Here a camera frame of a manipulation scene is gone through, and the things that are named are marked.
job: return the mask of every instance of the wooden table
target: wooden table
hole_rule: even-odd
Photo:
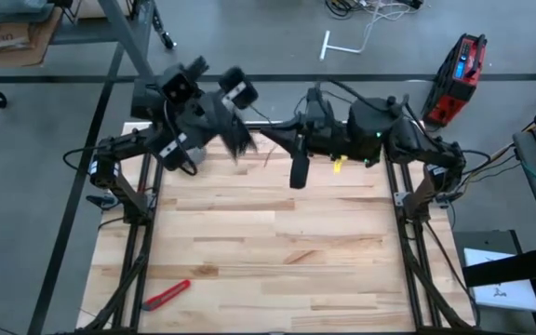
[[[126,124],[124,132],[146,126]],[[139,331],[413,331],[385,165],[365,169],[346,162],[334,174],[328,158],[314,157],[307,187],[292,190],[289,155],[278,147],[265,165],[275,145],[256,139],[259,153],[237,165],[215,140],[198,176],[164,174],[144,299],[185,278],[192,286],[154,312],[142,312]],[[140,168],[141,157],[123,162],[134,186]],[[421,168],[410,166],[415,186]],[[446,211],[432,208],[431,214],[458,269]],[[103,220],[121,215],[118,209]],[[100,230],[78,327],[117,287],[127,232],[122,222]],[[427,232],[424,238],[436,286],[472,324],[468,298],[434,240]]]

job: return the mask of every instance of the concrete floor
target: concrete floor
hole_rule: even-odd
[[[179,43],[164,50],[153,36],[150,62],[156,73],[176,61],[207,58],[211,74],[240,65],[248,74],[434,74],[460,34],[486,34],[486,74],[536,74],[536,1],[429,0],[420,13],[376,24],[362,55],[329,51],[317,58],[323,33],[331,43],[358,43],[368,17],[333,20],[321,1],[158,1],[166,28]],[[0,69],[0,75],[106,74],[114,44],[51,47],[43,66]],[[124,60],[120,74],[134,74]],[[256,106],[274,120],[287,119],[311,83],[259,83]],[[408,93],[420,110],[426,82],[351,83],[366,96]],[[204,84],[204,88],[215,85]],[[100,136],[116,135],[129,117],[131,84],[118,84]],[[28,328],[47,269],[74,172],[64,152],[84,145],[100,84],[0,85],[10,100],[0,112],[0,326]],[[347,107],[334,100],[339,118]],[[443,129],[462,148],[493,152],[536,114],[536,81],[484,82],[465,110]],[[245,112],[245,118],[257,120]],[[475,157],[471,164],[476,164]],[[84,194],[99,191],[89,185]],[[536,204],[520,168],[474,184],[455,205],[456,231],[516,229],[523,249],[536,248]],[[68,331],[86,284],[100,213],[82,201],[45,327]],[[483,327],[534,332],[527,316],[485,310]]]

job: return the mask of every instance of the red power tool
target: red power tool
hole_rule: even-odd
[[[423,106],[426,124],[445,127],[468,102],[483,69],[488,40],[463,34],[437,71],[434,87]]]

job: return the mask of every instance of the red box cutter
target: red box cutter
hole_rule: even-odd
[[[156,308],[162,306],[165,302],[168,302],[169,300],[177,297],[180,293],[190,287],[191,284],[192,283],[189,281],[189,279],[185,279],[174,287],[169,288],[163,293],[143,302],[141,305],[141,309],[147,312],[152,312]]]

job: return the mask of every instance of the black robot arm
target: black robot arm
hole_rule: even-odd
[[[334,118],[329,101],[319,85],[307,92],[307,112],[293,119],[263,127],[261,133],[273,140],[293,158],[289,185],[305,187],[309,156],[327,155],[332,160],[343,155],[363,162],[369,168],[380,162],[382,147],[386,159],[397,164],[425,163],[425,179],[413,194],[405,196],[407,216],[416,219],[427,214],[427,205],[441,192],[455,188],[461,180],[465,161],[458,143],[432,139],[422,127],[404,116],[409,97],[398,103],[388,99],[357,99],[349,109],[346,122]]]

